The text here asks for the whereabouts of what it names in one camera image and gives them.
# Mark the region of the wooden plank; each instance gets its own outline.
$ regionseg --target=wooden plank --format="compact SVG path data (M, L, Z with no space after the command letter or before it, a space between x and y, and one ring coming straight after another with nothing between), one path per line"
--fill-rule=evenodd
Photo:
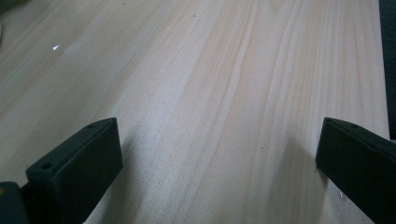
M314 158L324 117L389 138L377 1L35 0L2 26L1 181L117 117L88 223L371 222Z

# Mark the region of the wooden board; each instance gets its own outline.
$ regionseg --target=wooden board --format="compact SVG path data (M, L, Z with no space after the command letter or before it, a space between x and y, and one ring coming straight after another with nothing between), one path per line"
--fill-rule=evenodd
M1 22L0 181L117 117L125 167L87 223L371 223L314 158L324 117L389 137L376 0L32 0Z

